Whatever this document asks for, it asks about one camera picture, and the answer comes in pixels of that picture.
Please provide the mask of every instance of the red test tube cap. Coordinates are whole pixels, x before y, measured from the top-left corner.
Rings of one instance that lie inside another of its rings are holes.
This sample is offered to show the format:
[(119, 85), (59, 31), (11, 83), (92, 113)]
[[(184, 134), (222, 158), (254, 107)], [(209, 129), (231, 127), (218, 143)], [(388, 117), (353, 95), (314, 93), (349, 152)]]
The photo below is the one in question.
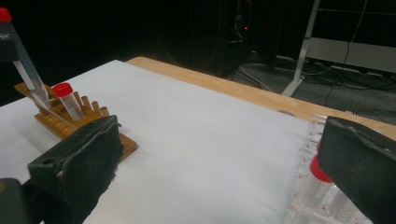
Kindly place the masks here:
[(6, 7), (0, 7), (0, 22), (11, 21), (12, 17)]
[(309, 168), (311, 170), (312, 175), (317, 179), (319, 179), (320, 181), (326, 183), (332, 183), (332, 180), (322, 171), (322, 169), (320, 169), (318, 165), (318, 155), (314, 157)]
[(73, 92), (72, 87), (67, 82), (54, 86), (52, 90), (55, 93), (55, 95), (58, 97), (64, 97)]

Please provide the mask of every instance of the black foam pad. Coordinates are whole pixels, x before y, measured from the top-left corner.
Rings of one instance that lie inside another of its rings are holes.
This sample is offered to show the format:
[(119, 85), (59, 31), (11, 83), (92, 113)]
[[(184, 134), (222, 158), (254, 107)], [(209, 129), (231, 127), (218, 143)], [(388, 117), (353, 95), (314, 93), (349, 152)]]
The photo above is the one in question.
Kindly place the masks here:
[(396, 223), (396, 142), (359, 123), (328, 117), (319, 167), (374, 223)]

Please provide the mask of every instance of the wooden test tube rack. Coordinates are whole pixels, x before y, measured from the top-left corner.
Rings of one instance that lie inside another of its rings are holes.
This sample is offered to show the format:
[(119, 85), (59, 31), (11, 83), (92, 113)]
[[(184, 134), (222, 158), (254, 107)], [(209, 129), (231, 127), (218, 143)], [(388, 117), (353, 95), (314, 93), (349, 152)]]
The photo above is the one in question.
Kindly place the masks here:
[[(35, 115), (35, 118), (38, 120), (38, 122), (60, 139), (66, 138), (68, 135), (86, 123), (109, 115), (105, 106), (100, 107), (96, 101), (90, 103), (87, 96), (79, 97), (78, 92), (75, 91), (73, 93), (85, 114), (85, 118), (72, 120), (64, 108), (61, 100), (53, 93), (52, 88), (47, 85), (46, 88), (49, 94), (50, 110), (45, 109), (35, 101), (24, 83), (20, 83), (15, 86), (15, 89), (18, 92), (30, 98), (38, 107), (39, 113)], [(137, 150), (137, 143), (122, 133), (120, 133), (120, 140), (124, 146), (123, 155), (121, 157), (121, 160), (123, 161), (135, 150)]]

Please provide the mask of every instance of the test tube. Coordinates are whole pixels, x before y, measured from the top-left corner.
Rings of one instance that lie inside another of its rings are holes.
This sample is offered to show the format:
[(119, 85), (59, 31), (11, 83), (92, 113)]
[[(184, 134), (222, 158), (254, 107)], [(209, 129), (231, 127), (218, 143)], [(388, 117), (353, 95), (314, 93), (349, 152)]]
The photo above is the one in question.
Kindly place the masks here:
[(316, 210), (332, 186), (332, 180), (318, 167), (318, 155), (311, 161), (304, 186), (299, 201), (302, 206)]
[(348, 223), (357, 211), (356, 205), (343, 191), (339, 190), (329, 206), (329, 218), (341, 223)]
[(64, 82), (58, 84), (54, 86), (52, 90), (55, 95), (59, 97), (62, 104), (64, 104), (64, 107), (73, 120), (85, 118), (85, 115), (82, 112), (81, 107), (79, 106), (76, 97), (73, 94), (73, 89), (69, 83)]

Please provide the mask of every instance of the clear tube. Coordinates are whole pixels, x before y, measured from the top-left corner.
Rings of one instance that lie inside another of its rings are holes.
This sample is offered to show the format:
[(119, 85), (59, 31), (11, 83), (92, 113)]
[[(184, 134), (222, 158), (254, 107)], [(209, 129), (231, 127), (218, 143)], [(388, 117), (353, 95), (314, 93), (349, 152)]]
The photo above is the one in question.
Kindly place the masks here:
[(329, 206), (329, 219), (348, 223), (357, 211), (356, 205), (339, 190)]
[(332, 184), (323, 182), (314, 177), (311, 172), (308, 172), (305, 186), (306, 189), (303, 191), (299, 201), (302, 206), (316, 210)]
[(70, 93), (63, 97), (59, 97), (59, 99), (61, 100), (62, 104), (64, 104), (64, 107), (66, 108), (67, 112), (73, 120), (85, 118), (85, 115), (82, 112), (81, 107), (79, 107), (79, 104), (73, 93)]

